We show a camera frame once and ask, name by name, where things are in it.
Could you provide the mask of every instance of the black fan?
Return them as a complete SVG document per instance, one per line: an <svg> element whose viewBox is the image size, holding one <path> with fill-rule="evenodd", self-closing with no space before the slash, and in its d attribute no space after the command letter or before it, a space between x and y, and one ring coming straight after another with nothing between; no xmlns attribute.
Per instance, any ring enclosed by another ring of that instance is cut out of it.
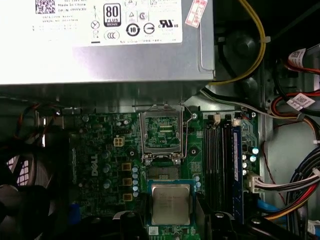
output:
<svg viewBox="0 0 320 240"><path fill-rule="evenodd" d="M50 180L48 176L39 180L43 164L34 151L11 156L4 152L1 157L0 239L34 240L48 224L50 194L46 188Z"/></svg>

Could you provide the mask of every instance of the blue ram stick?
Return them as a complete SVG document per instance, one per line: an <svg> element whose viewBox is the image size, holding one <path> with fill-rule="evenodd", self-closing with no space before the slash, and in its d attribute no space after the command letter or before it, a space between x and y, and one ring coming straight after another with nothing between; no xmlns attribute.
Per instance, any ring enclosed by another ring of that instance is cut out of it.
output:
<svg viewBox="0 0 320 240"><path fill-rule="evenodd" d="M234 163L234 181L232 185L233 198L233 216L236 221L243 224L244 217L244 178L242 167L242 139L241 127L236 126L232 128L233 139L233 163Z"/></svg>

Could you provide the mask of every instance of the power supply label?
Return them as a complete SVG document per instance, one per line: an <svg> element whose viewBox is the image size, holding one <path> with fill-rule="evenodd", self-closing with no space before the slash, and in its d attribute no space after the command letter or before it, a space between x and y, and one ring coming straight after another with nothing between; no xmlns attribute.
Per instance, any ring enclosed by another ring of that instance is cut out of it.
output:
<svg viewBox="0 0 320 240"><path fill-rule="evenodd" d="M182 0L25 1L32 37L42 43L89 47L183 41Z"/></svg>

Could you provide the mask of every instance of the power connector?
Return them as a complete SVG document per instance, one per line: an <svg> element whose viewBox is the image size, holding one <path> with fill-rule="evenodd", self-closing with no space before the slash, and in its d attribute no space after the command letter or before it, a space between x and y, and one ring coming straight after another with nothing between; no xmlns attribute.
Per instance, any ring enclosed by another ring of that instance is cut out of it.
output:
<svg viewBox="0 0 320 240"><path fill-rule="evenodd" d="M247 175L247 179L244 181L244 185L250 193L259 194L263 192L263 190L256 188L255 186L256 180L262 180L262 177L253 172L249 172L249 174Z"/></svg>

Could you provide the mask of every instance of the ram slot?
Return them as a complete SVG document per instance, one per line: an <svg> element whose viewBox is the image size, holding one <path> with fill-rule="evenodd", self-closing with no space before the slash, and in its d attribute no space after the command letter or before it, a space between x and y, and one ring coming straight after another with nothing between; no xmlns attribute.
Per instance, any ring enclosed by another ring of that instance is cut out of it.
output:
<svg viewBox="0 0 320 240"><path fill-rule="evenodd" d="M233 212L233 198L232 198L232 187L234 183L233 174L233 135L232 125L230 121L225 121L222 130L222 158L223 158L223 202L224 210L228 213Z"/></svg>
<svg viewBox="0 0 320 240"><path fill-rule="evenodd" d="M222 129L211 126L205 129L205 197L214 211L223 211L224 171L222 158Z"/></svg>

